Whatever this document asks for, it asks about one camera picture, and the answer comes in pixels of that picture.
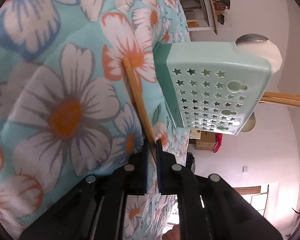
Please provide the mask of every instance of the light blue fabric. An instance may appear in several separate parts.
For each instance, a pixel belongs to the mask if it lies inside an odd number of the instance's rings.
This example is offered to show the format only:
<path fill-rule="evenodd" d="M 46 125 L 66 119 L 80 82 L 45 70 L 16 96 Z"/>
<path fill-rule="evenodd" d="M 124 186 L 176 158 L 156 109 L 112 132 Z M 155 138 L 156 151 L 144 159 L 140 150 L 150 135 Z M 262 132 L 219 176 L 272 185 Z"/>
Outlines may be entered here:
<path fill-rule="evenodd" d="M 163 148 L 185 164 L 152 49 L 189 41 L 178 0 L 8 0 L 0 10 L 0 222 L 14 239 L 87 174 L 108 175 L 142 148 L 121 66 L 130 59 Z M 160 237 L 174 196 L 128 196 L 125 239 Z"/>

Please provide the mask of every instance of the mint green plastic basket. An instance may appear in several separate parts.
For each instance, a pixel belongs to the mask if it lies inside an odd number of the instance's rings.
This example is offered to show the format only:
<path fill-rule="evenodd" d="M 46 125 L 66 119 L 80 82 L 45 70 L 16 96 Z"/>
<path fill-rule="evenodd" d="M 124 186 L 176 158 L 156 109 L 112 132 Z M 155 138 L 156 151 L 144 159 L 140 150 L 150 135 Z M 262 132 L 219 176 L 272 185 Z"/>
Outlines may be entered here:
<path fill-rule="evenodd" d="M 176 126 L 237 135 L 262 97 L 270 63 L 231 42 L 160 44 L 158 82 Z"/>

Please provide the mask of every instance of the person's hand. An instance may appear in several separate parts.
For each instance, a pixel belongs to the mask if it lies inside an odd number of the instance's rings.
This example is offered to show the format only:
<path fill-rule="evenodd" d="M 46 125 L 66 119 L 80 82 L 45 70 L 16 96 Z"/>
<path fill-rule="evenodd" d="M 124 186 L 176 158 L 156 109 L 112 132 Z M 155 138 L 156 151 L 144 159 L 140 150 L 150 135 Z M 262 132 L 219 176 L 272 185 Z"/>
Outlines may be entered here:
<path fill-rule="evenodd" d="M 162 240 L 181 240 L 180 226 L 174 225 L 172 229 L 163 234 Z"/>

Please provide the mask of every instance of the red cloth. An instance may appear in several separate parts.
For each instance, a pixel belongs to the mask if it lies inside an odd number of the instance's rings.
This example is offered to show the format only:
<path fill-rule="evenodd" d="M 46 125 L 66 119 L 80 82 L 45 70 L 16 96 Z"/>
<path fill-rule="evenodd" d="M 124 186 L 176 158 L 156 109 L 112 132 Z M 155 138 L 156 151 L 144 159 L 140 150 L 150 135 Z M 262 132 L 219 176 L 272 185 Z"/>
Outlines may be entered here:
<path fill-rule="evenodd" d="M 216 144 L 212 150 L 214 153 L 216 153 L 220 149 L 221 143 L 222 143 L 222 133 L 216 133 Z"/>

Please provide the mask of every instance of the cardboard box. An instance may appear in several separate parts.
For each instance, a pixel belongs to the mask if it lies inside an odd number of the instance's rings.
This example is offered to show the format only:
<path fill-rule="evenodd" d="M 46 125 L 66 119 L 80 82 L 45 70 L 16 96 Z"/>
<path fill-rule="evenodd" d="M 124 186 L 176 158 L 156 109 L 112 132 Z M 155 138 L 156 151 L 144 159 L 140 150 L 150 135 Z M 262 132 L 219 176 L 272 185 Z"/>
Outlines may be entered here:
<path fill-rule="evenodd" d="M 216 133 L 214 132 L 201 132 L 200 140 L 196 141 L 196 150 L 212 151 L 216 144 Z"/>

